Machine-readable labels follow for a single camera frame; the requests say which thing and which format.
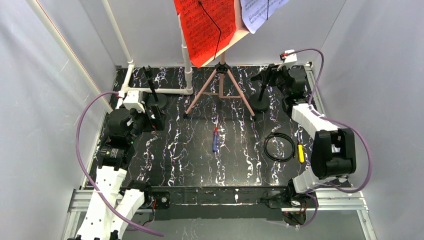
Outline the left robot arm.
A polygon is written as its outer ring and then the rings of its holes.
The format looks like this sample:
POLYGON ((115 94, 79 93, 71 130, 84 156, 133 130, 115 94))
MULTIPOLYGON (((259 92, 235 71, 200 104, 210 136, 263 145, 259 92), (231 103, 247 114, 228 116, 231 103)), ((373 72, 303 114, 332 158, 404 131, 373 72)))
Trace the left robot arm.
POLYGON ((78 164, 93 186, 85 218, 71 240, 121 240, 128 226, 149 235, 164 237, 164 233, 132 221, 136 210, 146 200, 145 190, 130 188, 125 190, 120 203, 115 206, 119 191, 127 171, 121 167, 102 166, 97 169, 93 179, 82 161, 80 150, 81 127, 90 107, 96 102, 91 100, 83 109, 78 120, 75 134, 75 153, 78 164))

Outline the white PVC pipe frame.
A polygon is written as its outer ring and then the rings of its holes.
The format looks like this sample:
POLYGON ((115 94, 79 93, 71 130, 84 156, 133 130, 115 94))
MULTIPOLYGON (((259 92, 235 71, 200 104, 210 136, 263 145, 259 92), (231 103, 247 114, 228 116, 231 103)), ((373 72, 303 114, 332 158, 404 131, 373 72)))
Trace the white PVC pipe frame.
POLYGON ((184 69, 181 88, 158 88, 160 94, 191 95, 192 66, 171 0, 30 0, 31 9, 81 73, 95 94, 100 74, 95 65, 124 67, 123 91, 136 68, 184 69))

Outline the black microphone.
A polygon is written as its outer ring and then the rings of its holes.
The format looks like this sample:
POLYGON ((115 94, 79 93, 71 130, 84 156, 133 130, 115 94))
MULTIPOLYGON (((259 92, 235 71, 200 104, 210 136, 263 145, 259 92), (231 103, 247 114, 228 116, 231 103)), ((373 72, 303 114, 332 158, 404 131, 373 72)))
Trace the black microphone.
POLYGON ((262 81, 264 82, 267 79, 268 74, 267 73, 263 73, 263 72, 259 72, 258 74, 253 75, 250 80, 252 82, 254 81, 262 81))

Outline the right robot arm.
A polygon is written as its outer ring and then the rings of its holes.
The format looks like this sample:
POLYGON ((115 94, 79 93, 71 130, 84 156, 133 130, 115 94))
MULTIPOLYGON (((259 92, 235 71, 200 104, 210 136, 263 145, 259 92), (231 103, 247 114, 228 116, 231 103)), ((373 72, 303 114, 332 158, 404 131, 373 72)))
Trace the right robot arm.
POLYGON ((306 206, 313 189, 356 171, 355 135, 322 119, 306 96, 307 73, 303 66, 279 67, 271 63, 259 74, 263 83, 277 87, 282 93, 282 108, 313 138, 310 166, 291 179, 285 190, 273 200, 289 206, 298 202, 306 206))

